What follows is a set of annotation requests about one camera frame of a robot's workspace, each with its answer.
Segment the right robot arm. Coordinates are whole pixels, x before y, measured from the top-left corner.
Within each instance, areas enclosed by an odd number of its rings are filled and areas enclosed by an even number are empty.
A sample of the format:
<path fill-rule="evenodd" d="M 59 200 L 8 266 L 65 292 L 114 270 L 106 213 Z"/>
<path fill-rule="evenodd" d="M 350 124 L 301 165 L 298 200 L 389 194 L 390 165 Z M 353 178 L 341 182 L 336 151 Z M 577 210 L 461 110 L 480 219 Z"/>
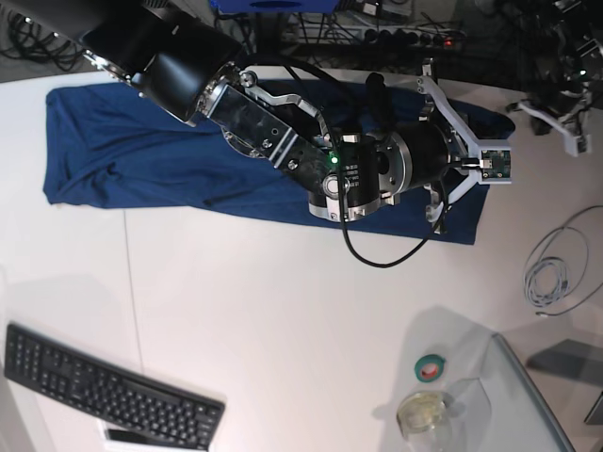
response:
<path fill-rule="evenodd" d="M 365 134 L 358 102 L 336 126 L 309 95 L 273 93 L 251 70 L 253 63 L 272 63 L 297 76 L 303 63 L 248 55 L 168 1 L 13 1 L 10 7 L 78 45 L 98 69 L 179 121 L 214 122 L 234 149 L 269 161 L 302 186 L 318 218 L 365 218 L 420 186 L 435 197 L 427 211 L 433 220 L 452 205 L 445 178 L 458 166 L 448 145 L 455 112 L 428 76 L 419 80 L 427 110 L 418 121 L 400 123 L 382 76 L 370 74 L 367 106 L 378 129 Z"/>

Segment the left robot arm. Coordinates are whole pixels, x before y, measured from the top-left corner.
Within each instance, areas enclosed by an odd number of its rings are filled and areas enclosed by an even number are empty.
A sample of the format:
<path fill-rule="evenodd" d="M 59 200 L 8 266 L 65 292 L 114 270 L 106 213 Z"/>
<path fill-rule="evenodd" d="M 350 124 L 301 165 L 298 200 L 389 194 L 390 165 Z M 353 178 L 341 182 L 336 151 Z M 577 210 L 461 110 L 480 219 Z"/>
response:
<path fill-rule="evenodd" d="M 537 136 L 556 121 L 571 136 L 587 137 L 590 110 L 602 98 L 602 3 L 495 1 L 492 8 L 516 30 L 524 66 L 525 97 L 506 110 L 530 115 Z"/>

